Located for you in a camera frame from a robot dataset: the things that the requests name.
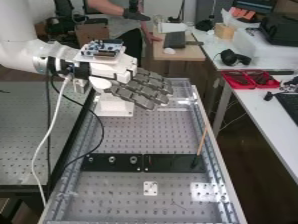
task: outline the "headphones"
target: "headphones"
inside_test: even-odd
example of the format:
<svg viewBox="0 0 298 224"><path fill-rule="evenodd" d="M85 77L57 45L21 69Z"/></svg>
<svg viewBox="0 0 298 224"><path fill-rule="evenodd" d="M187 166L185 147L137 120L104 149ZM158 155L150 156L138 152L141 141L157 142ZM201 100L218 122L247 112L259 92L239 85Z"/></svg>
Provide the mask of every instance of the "headphones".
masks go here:
<svg viewBox="0 0 298 224"><path fill-rule="evenodd" d="M241 54L235 54L234 51L230 49L221 52L221 60L222 60L223 64L227 66L234 66L237 63L249 65L251 62L250 57L241 55Z"/></svg>

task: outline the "desk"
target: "desk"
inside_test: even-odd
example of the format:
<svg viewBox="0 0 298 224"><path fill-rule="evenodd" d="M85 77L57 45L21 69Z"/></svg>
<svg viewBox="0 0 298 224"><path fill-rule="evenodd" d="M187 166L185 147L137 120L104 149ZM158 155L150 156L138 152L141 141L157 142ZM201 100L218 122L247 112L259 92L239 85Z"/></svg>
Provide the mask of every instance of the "desk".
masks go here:
<svg viewBox="0 0 298 224"><path fill-rule="evenodd" d="M158 33L157 29L153 30L156 37L162 41L153 42L153 59L160 61L205 61L206 56L198 45L186 45L185 49L176 49L176 54L169 55L164 53L165 34ZM191 35L186 35L186 41L195 41Z"/></svg>
<svg viewBox="0 0 298 224"><path fill-rule="evenodd" d="M297 59L290 60L282 58L262 58L253 59L250 65L237 64L235 66L226 66L222 61L219 55L215 57L218 53L221 53L226 49L231 49L235 53L241 52L233 45L230 40L222 40L215 36L210 36L206 32L197 30L193 28L193 36L197 41L203 42L202 49L207 56L207 58L213 61L214 67L218 71L231 70L231 69L262 69L266 71L282 71L282 70L297 70Z"/></svg>
<svg viewBox="0 0 298 224"><path fill-rule="evenodd" d="M194 30L193 35L198 41L203 41L203 51L213 60L215 54L222 50L230 48L237 52L230 41L226 40L210 40L211 37L205 32ZM231 69L225 66L221 59L217 58L213 61L217 71ZM238 64L233 69L262 69L262 70L295 70L297 65L294 61L282 61L277 59L259 60L249 66ZM294 76L274 76L279 81L290 80ZM289 114L282 108L279 102L274 98L270 102L263 101L263 97L267 91L278 92L279 90L255 89L255 90L234 90L225 82L221 101L217 109L215 120L213 123L213 132L215 136L219 133L222 120L225 117L225 111L227 108L231 93L234 93L241 105L243 106L253 122L255 123L267 143L270 144L279 160L282 161L293 179L298 183L298 150L297 150L297 136L298 127L291 120Z"/></svg>
<svg viewBox="0 0 298 224"><path fill-rule="evenodd" d="M278 81L286 81L293 77L294 76L274 76ZM235 90L230 88L229 84L225 85L223 91L234 93L247 115L298 184L298 126L277 98L274 97L269 102L263 100L267 91L273 93L281 91L278 89Z"/></svg>

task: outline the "table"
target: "table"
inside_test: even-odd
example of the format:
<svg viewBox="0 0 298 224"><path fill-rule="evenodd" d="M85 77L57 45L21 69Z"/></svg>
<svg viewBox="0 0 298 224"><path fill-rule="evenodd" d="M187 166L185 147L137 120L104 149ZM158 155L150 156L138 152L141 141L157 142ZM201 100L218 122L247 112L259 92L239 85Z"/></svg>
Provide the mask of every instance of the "table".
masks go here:
<svg viewBox="0 0 298 224"><path fill-rule="evenodd" d="M166 107L154 111L136 108L132 118L101 117L105 139L97 153L195 152L203 121L209 125L202 102L187 79L170 81L174 94ZM69 159L89 151L100 136L101 127L88 115ZM211 129L202 158L206 172L195 174L150 173L145 170L140 173L84 172L80 169L82 161L78 160L64 172L38 223L60 224L72 220L86 223L246 224ZM144 182L148 180L158 183L157 196L144 195Z"/></svg>
<svg viewBox="0 0 298 224"><path fill-rule="evenodd" d="M287 81L293 77L294 76L274 76L278 81ZM235 90L230 88L227 83L223 88L223 94L233 92L235 95L246 113L271 146L271 149L298 184L298 126L291 120L277 98L274 97L269 102L263 100L267 91L273 93L281 92L279 89ZM219 105L217 111L218 116L213 125L214 134L219 132L225 111L225 106Z"/></svg>
<svg viewBox="0 0 298 224"><path fill-rule="evenodd" d="M160 37L162 39L162 41L160 42L158 41L153 42L153 59L168 62L166 74L169 74L172 61L201 62L206 60L206 56L198 45L186 45L183 49L176 49L174 55L165 54L164 53L165 34L158 33L156 28L153 29L153 34L156 37ZM186 35L186 41L195 42L195 39L191 36L191 34Z"/></svg>
<svg viewBox="0 0 298 224"><path fill-rule="evenodd" d="M222 40L214 35L207 35L206 32L197 30L193 28L193 36L197 41L203 42L202 49L211 60L214 67L218 71L222 70L243 70L243 69L261 69L266 71L289 71L297 70L297 60L282 59L281 57L277 58L262 58L262 59L253 59L250 65L237 64L235 66L226 66L222 61L219 55L215 57L218 53L221 53L226 49L231 49L235 53L241 52L234 47L231 40Z"/></svg>
<svg viewBox="0 0 298 224"><path fill-rule="evenodd" d="M217 52L230 48L237 52L230 41L226 40L209 40L206 33L198 30L193 30L193 35L198 41L203 41L206 44L202 46L203 51L213 59ZM225 66L221 59L213 60L217 71L230 70L230 67ZM262 69L262 70L295 70L297 63L294 61L283 61L282 59L261 60L253 62L251 65L243 66L238 64L233 69ZM277 80L290 80L293 75L274 76ZM234 90L229 84L223 83L223 91L221 95L219 105L215 113L215 120L213 123L213 132L217 136L221 129L222 120L225 117L225 111L227 108L231 93L235 95L241 105L243 106L253 122L255 123L267 143L270 144L278 158L281 159L293 179L298 183L298 150L297 150L297 136L298 127L293 122L289 114L282 108L279 102L274 98L270 102L263 101L263 97L267 91L278 92L278 90Z"/></svg>
<svg viewBox="0 0 298 224"><path fill-rule="evenodd" d="M31 174L31 159L46 132L46 98L42 82L1 82L0 90L0 195L24 200L34 211L42 211L36 180ZM86 95L73 94L69 85L65 94L84 103ZM57 94L50 90L52 115ZM81 108L62 99L57 123L52 132L50 163L54 173L61 161L68 136L78 119ZM36 160L36 173L46 186L46 150L44 145Z"/></svg>
<svg viewBox="0 0 298 224"><path fill-rule="evenodd" d="M210 80L207 85L207 93L205 97L205 106L206 106L206 112L210 116L210 113L213 111L213 106L215 102L215 96L218 93L218 84L221 80L221 76L218 76L218 72L223 70L245 70L245 69L261 69L265 71L289 71L289 70L297 70L297 60L289 60L282 58L262 58L262 59L253 59L250 65L237 64L235 66L230 67L226 66L219 57L219 53L226 50L231 49L235 53L241 52L234 47L231 40L222 40L214 35L207 35L206 32L197 30L193 28L193 36L197 39L197 41L203 42L202 50L211 61L211 64L215 68L215 71L209 71L210 74ZM222 100L229 102L230 95L222 94Z"/></svg>

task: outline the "black metal bracket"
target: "black metal bracket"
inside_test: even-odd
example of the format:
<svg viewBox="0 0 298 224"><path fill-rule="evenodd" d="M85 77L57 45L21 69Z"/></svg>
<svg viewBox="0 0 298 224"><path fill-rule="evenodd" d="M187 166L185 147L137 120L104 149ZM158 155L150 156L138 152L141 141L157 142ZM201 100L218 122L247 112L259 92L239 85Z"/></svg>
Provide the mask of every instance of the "black metal bracket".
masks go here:
<svg viewBox="0 0 298 224"><path fill-rule="evenodd" d="M202 157L193 154L97 154L84 158L85 172L205 173Z"/></svg>
<svg viewBox="0 0 298 224"><path fill-rule="evenodd" d="M202 156L193 167L193 154L146 154L144 155L144 171L146 173L205 173Z"/></svg>
<svg viewBox="0 0 298 224"><path fill-rule="evenodd" d="M84 158L81 171L86 172L141 172L141 154L97 154Z"/></svg>

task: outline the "transparent enclosure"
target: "transparent enclosure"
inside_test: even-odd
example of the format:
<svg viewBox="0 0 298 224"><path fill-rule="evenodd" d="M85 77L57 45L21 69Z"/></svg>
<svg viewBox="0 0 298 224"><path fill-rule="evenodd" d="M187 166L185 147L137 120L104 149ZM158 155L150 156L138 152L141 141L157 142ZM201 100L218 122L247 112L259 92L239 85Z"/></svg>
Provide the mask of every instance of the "transparent enclosure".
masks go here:
<svg viewBox="0 0 298 224"><path fill-rule="evenodd" d="M136 108L133 118L101 118L98 153L195 154L205 125L194 91L187 79L170 80L174 95L166 107ZM88 115L72 158L100 138L101 127ZM202 158L203 173L81 172L77 161L56 186L44 223L238 223L209 136ZM146 181L158 185L156 196L144 195Z"/></svg>

